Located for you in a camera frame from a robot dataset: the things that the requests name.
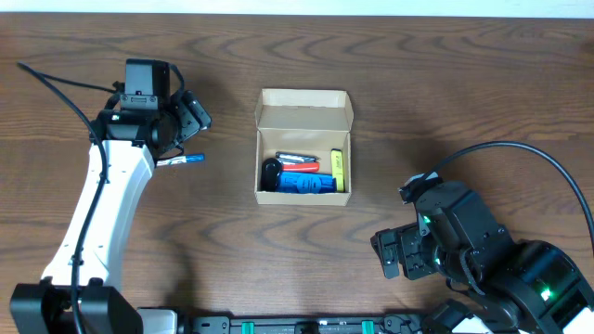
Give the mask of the black correction tape dispenser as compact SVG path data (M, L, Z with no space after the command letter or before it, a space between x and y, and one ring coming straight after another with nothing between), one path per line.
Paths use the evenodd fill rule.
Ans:
M262 191L275 192L279 184L279 176L282 173L283 165L276 158L268 158L261 166L260 186Z

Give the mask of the red handled pliers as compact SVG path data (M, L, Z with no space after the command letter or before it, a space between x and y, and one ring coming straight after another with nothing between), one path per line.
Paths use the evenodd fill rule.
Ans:
M276 159L282 164L282 170L296 173L316 173L319 171L318 158L315 156L277 152Z

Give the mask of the yellow highlighter pen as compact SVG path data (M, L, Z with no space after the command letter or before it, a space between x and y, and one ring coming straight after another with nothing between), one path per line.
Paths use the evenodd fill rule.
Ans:
M331 174L335 181L336 191L342 193L345 191L343 154L339 149L333 149L330 152Z

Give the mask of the cardboard box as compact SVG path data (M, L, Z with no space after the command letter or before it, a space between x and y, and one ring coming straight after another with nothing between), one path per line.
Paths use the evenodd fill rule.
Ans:
M254 112L256 121L256 166L254 195L256 201L277 205L344 206L352 194L351 130L354 110L347 92L341 90L306 90L266 88L259 96ZM330 152L343 154L344 185L342 193L294 194L261 190L261 166L277 152L315 156L319 171L331 174Z

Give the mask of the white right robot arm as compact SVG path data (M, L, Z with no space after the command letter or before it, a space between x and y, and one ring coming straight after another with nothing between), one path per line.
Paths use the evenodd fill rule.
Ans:
M370 244L386 278L444 276L498 329L566 333L593 314L593 289L567 254L545 241L515 242L503 225L453 250L416 224L379 231Z

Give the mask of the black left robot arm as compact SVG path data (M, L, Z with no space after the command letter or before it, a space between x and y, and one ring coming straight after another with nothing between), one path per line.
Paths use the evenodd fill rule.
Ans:
M212 125L187 90L169 101L123 95L92 121L89 165L66 236L9 310L20 333L188 333L177 311L136 309L121 294L123 254L140 197L167 151Z

